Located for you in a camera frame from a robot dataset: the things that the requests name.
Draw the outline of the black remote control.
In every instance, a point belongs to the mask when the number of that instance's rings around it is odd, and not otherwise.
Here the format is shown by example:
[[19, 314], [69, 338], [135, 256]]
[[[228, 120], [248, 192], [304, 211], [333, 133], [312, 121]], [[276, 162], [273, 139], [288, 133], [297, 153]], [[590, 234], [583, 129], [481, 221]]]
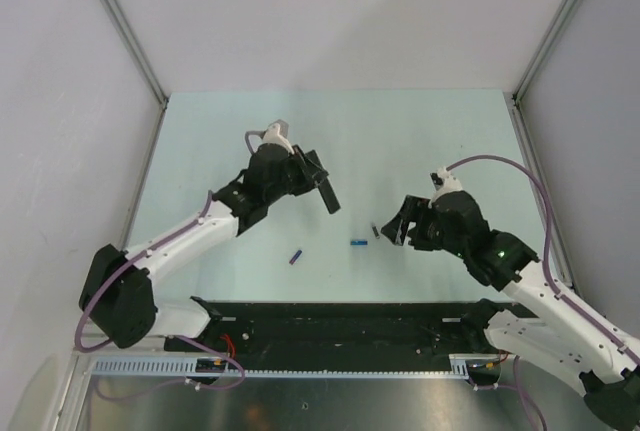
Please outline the black remote control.
[[339, 200], [335, 194], [333, 186], [330, 183], [329, 176], [324, 181], [323, 186], [318, 189], [318, 191], [326, 207], [326, 210], [330, 215], [337, 213], [341, 209]]

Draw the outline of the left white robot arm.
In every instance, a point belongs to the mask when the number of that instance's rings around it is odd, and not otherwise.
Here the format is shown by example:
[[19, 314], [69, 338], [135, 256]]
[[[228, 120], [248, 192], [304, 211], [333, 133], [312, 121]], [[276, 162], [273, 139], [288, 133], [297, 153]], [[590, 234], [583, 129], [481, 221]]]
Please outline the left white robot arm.
[[156, 287], [211, 248], [235, 239], [262, 221], [271, 205], [285, 196], [316, 190], [327, 211], [340, 204], [315, 151], [263, 144], [246, 168], [217, 191], [184, 223], [129, 250], [108, 244], [94, 255], [79, 298], [82, 315], [74, 343], [82, 352], [95, 346], [82, 342], [88, 322], [105, 335], [107, 344], [129, 348], [148, 336], [187, 338], [197, 349], [214, 348], [221, 327], [201, 299], [161, 301]]

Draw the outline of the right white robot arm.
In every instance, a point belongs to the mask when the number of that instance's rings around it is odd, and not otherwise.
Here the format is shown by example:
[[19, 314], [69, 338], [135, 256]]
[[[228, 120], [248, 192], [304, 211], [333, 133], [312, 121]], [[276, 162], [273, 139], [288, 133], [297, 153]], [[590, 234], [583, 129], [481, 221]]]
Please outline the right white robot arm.
[[391, 243], [418, 251], [446, 251], [462, 260], [480, 284], [504, 293], [538, 319], [526, 325], [506, 308], [484, 303], [486, 314], [463, 324], [473, 352], [509, 351], [555, 375], [614, 430], [639, 425], [639, 340], [608, 321], [515, 235], [493, 230], [465, 191], [434, 200], [406, 196], [381, 230]]

